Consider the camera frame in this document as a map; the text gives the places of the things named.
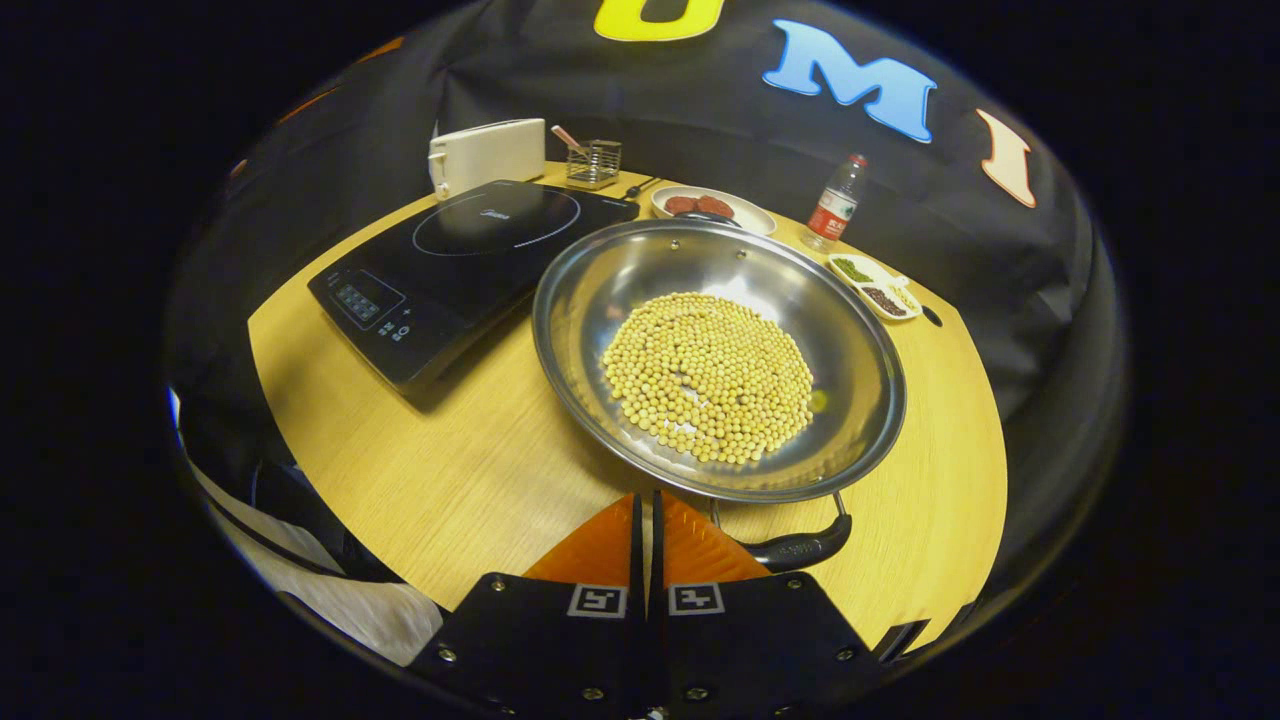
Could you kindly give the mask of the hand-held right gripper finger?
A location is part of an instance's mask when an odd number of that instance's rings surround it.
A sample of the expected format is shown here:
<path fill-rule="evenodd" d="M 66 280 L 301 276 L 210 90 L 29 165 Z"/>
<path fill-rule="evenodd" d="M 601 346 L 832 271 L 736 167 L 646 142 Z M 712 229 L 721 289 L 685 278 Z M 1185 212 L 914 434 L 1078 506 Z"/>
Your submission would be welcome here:
<path fill-rule="evenodd" d="M 653 496 L 648 701 L 669 716 L 835 716 L 886 670 L 806 571 L 673 579 L 705 523 Z"/>
<path fill-rule="evenodd" d="M 614 501 L 521 574 L 481 575 L 411 662 L 489 716 L 628 716 L 644 683 L 641 500 Z"/>

